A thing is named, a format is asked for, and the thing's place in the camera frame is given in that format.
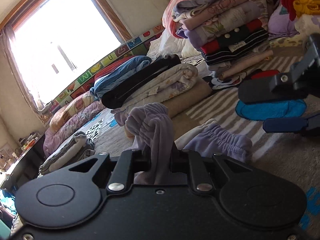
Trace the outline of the lavender sweatpants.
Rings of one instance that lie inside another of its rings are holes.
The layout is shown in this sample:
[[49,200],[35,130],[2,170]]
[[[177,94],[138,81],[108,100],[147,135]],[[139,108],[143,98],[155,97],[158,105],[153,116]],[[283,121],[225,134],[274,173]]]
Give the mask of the lavender sweatpants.
[[221,153],[241,162],[247,160],[252,148],[251,139],[223,129],[214,119],[209,119],[175,139],[173,122],[169,118],[168,109],[161,103],[135,107],[129,113],[125,127],[135,137],[133,149],[142,150],[149,146],[151,150],[150,170],[139,172],[134,179],[135,184],[140,185],[187,183],[185,174],[169,171],[173,145],[176,145],[179,150],[199,152],[203,157],[210,158],[214,153]]

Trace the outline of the grey folded clothes stack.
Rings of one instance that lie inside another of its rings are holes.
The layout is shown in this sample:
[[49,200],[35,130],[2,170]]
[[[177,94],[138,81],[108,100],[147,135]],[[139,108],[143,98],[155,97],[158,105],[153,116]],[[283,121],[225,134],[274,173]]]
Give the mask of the grey folded clothes stack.
[[39,167],[38,177],[86,159],[94,154],[95,143],[93,140],[88,138],[82,131],[76,132],[62,148],[51,154]]

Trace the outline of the tall folded clothes stack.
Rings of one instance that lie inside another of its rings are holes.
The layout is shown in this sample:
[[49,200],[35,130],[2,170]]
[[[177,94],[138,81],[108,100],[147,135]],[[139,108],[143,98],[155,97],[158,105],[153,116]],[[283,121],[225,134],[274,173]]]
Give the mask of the tall folded clothes stack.
[[272,55],[267,24],[272,0],[194,0],[176,18],[180,38],[201,53],[221,80]]

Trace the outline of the Mickey Mouse fleece blanket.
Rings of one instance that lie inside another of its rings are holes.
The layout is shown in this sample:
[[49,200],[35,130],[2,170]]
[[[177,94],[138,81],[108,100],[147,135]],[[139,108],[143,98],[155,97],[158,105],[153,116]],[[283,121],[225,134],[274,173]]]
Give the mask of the Mickey Mouse fleece blanket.
[[[199,57],[190,57],[188,62],[197,67],[200,78],[207,75],[204,62]],[[214,119],[229,132],[251,139],[249,158],[253,166],[285,178],[306,192],[307,209],[300,227],[309,235],[319,237],[319,136],[266,133],[262,122],[237,115],[237,103],[236,86],[211,92],[203,100],[171,118],[175,137],[179,138],[192,128]],[[101,123],[99,132],[92,138],[96,151],[117,156],[132,145],[129,133],[112,119],[112,114],[106,109],[77,131],[88,131],[96,123]]]

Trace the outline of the beige folded blanket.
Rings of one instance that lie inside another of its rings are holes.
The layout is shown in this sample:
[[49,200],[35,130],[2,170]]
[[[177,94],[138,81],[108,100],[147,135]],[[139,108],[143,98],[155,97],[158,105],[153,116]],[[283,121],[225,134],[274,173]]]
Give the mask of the beige folded blanket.
[[211,92],[212,89],[208,83],[206,83],[206,81],[204,81],[202,78],[198,77],[195,85],[191,89],[178,96],[175,96],[172,99],[162,102],[162,104],[167,107],[169,111],[169,117],[173,118],[206,98]]

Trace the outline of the purple floral quilt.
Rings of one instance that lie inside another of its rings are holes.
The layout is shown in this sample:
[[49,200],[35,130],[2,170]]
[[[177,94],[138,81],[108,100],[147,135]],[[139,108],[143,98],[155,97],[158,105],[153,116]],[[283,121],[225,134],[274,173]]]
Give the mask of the purple floral quilt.
[[95,101],[73,115],[57,132],[54,132],[52,128],[48,128],[45,132],[43,143],[44,155],[49,157],[68,137],[92,120],[103,109],[105,109],[105,106],[101,101]]

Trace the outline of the orange patterned pillow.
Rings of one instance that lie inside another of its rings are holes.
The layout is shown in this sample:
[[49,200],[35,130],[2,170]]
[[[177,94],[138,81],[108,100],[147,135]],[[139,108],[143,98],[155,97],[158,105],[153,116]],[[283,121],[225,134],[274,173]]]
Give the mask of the orange patterned pillow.
[[76,115],[95,100],[94,95],[87,91],[59,109],[52,117],[49,128],[56,133],[72,116]]

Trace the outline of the dark side desk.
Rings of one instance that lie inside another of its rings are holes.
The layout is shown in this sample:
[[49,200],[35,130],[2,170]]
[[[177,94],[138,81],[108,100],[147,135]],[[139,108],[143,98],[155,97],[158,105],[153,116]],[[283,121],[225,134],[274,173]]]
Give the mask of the dark side desk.
[[36,140],[35,144],[25,151],[19,159],[13,163],[7,172],[1,175],[1,189],[15,194],[25,183],[37,178],[39,167],[46,160],[43,150],[45,134]]

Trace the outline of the floral folded blanket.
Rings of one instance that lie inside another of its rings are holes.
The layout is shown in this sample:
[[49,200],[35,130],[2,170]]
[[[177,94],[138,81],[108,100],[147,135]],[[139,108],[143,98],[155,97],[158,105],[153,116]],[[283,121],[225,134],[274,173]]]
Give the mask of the floral folded blanket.
[[198,70],[195,66],[178,64],[143,85],[129,96],[120,108],[112,110],[111,113],[128,113],[134,107],[165,102],[191,89],[197,77]]

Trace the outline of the blue folded quilt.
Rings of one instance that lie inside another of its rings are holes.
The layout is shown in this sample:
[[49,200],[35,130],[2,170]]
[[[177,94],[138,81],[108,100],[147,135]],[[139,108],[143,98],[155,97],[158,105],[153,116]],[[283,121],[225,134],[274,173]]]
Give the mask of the blue folded quilt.
[[90,89],[90,93],[95,97],[95,100],[100,100],[106,92],[111,91],[136,72],[143,70],[151,62],[152,59],[147,56],[132,57],[110,74],[99,77]]

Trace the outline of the red folded blanket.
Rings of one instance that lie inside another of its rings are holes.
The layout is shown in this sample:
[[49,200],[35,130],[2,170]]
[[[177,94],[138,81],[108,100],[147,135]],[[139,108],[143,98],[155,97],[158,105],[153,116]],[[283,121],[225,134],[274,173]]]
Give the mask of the red folded blanket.
[[113,63],[111,63],[110,65],[108,65],[107,67],[103,68],[102,70],[100,70],[99,72],[97,72],[97,74],[95,74],[94,76],[94,80],[97,81],[97,79],[99,79],[100,77],[103,77],[105,75],[108,75],[110,73],[112,73],[114,70],[116,70],[120,65],[122,65],[123,63],[125,63],[126,61],[128,61],[129,59],[133,58],[134,56],[128,56],[128,57],[124,57],[118,61],[115,61]]

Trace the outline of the black folded garment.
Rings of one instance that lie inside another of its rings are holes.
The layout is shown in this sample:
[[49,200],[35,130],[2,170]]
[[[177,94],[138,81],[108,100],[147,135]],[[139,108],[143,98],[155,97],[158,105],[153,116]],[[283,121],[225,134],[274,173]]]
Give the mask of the black folded garment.
[[165,57],[159,56],[156,61],[139,70],[111,91],[106,92],[101,98],[102,104],[109,109],[120,108],[135,91],[180,63],[180,57],[176,54],[166,55]]

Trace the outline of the white cream quilt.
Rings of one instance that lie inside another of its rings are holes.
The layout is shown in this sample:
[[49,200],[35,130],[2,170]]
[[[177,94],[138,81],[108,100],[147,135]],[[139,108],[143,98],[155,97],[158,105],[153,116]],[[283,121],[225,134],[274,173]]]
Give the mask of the white cream quilt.
[[201,55],[185,38],[173,37],[167,29],[165,29],[158,39],[150,42],[147,56],[155,60],[159,56],[176,54],[180,59],[186,59],[192,56]]

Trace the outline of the colourful alphabet headboard mat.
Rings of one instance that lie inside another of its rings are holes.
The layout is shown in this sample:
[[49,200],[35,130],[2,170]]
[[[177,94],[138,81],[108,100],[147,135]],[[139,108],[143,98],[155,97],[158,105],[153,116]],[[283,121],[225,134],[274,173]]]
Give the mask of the colourful alphabet headboard mat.
[[71,82],[52,102],[50,113],[56,113],[64,105],[70,103],[80,94],[89,91],[94,84],[97,73],[108,68],[115,62],[131,56],[146,55],[151,41],[159,38],[164,31],[163,25],[159,24],[150,30],[140,34],[119,46],[117,49],[103,57],[100,61],[88,68],[84,73]]

